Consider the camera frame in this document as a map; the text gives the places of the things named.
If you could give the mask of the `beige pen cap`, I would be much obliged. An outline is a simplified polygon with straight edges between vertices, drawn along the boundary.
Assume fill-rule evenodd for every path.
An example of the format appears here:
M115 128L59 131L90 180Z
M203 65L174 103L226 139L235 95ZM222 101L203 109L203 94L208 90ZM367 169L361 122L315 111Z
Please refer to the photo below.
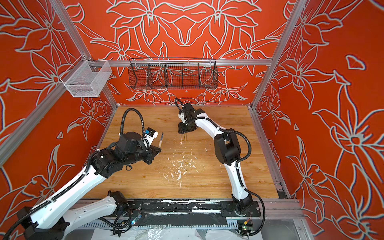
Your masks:
M181 142L187 141L187 134L181 134Z

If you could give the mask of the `beige pen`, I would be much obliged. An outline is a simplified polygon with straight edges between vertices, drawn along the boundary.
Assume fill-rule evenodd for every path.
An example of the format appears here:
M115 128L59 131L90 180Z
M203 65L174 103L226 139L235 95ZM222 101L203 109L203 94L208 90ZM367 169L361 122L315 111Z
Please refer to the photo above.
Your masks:
M159 148L162 147L162 143L163 143L163 139L164 139L164 132L162 132L162 135L161 135L161 138L160 138L160 141L159 141Z

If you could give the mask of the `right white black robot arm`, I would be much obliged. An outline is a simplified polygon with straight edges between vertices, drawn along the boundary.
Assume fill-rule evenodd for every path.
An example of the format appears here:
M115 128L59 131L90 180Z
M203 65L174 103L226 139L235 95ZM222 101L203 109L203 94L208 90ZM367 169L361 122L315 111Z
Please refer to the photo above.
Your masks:
M202 109L195 109L190 103L182 103L178 98L175 104L179 109L179 133L204 130L213 140L215 155L227 170L231 186L235 212L246 215L253 204L253 194L246 187L241 162L250 157L252 146L248 138L233 129L225 129L214 122Z

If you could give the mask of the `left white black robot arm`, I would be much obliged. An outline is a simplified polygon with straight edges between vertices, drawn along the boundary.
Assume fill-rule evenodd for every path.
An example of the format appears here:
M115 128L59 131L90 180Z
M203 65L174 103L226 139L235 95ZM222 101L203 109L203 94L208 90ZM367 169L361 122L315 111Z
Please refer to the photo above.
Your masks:
M126 109L119 140L92 153L86 166L44 202L32 208L22 208L17 213L18 220L3 238L10 239L17 227L22 226L26 240L62 240L82 225L96 219L105 222L106 216L128 211L128 201L119 191L110 192L106 198L82 210L71 210L71 207L123 167L131 167L140 161L150 165L161 152L160 148L152 146L157 136L158 132L152 128L145 129L144 118L137 109Z

